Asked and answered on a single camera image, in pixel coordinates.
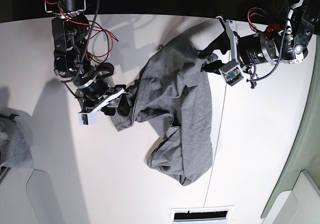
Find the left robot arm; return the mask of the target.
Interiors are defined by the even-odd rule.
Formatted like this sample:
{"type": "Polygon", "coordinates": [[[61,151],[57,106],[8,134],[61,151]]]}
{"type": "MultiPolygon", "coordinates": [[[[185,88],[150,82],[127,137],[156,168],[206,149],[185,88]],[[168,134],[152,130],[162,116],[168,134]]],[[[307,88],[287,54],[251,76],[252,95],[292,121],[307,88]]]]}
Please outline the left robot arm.
{"type": "Polygon", "coordinates": [[[209,57],[215,50],[231,53],[231,61],[224,64],[215,60],[204,64],[203,72],[221,75],[229,85],[249,74],[248,81],[257,82],[269,77],[280,63],[296,64],[304,61],[308,45],[320,20],[320,0],[284,0],[283,16],[271,19],[265,10],[253,7],[247,12],[247,20],[253,34],[240,37],[232,30],[231,21],[217,16],[223,32],[213,40],[198,57],[209,57]],[[257,65],[271,63],[273,69],[258,77],[257,65]]]}

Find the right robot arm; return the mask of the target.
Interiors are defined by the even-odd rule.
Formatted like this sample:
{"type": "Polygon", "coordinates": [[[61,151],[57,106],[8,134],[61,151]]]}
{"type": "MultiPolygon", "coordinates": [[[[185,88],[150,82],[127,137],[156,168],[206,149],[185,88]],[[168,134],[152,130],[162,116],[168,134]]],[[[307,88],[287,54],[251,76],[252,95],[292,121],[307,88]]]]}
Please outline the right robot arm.
{"type": "Polygon", "coordinates": [[[82,119],[94,111],[105,115],[116,113],[127,116],[129,103],[126,86],[110,86],[108,77],[114,74],[114,66],[107,62],[113,41],[116,37],[96,22],[96,16],[89,21],[84,12],[86,0],[43,0],[45,11],[54,14],[52,36],[54,42],[54,73],[62,78],[67,86],[74,84],[76,91],[71,92],[78,100],[82,119]],[[88,51],[93,32],[103,32],[107,38],[107,52],[101,57],[88,51]]]}

